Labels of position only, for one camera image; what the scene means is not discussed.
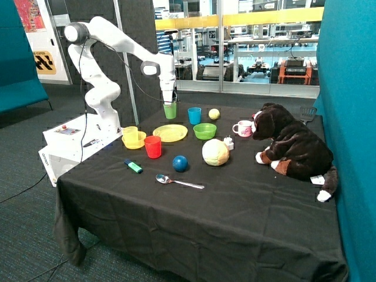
yellow warning sign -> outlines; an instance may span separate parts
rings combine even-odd
[[[55,75],[56,68],[53,63],[52,55],[48,51],[33,52],[36,72],[38,75]]]

yellow bowl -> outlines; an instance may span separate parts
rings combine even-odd
[[[124,145],[128,148],[128,149],[140,149],[141,147],[143,147],[145,145],[145,140],[146,138],[146,133],[143,132],[143,131],[139,131],[139,140],[136,141],[136,142],[127,142],[126,140],[124,140],[124,136],[122,137],[122,141],[124,143]]]

black spatula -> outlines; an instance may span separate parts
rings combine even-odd
[[[300,120],[304,123],[304,125],[307,125],[307,122],[311,122],[315,115],[316,115],[317,109],[315,107],[300,107]]]

plush dog ear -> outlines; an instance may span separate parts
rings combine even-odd
[[[264,140],[273,136],[275,125],[271,113],[261,113],[255,122],[256,131],[253,133],[254,140]]]

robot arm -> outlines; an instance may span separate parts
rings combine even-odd
[[[117,111],[110,104],[120,95],[120,87],[102,72],[92,56],[90,48],[97,41],[116,52],[131,53],[141,59],[142,73],[145,76],[159,77],[164,103],[173,102],[176,77],[172,54],[150,53],[112,23],[99,16],[94,17],[90,23],[71,23],[65,27],[64,33],[67,40],[72,43],[68,48],[72,62],[82,79],[94,86],[86,94],[85,99],[101,116],[110,131],[120,128]]]

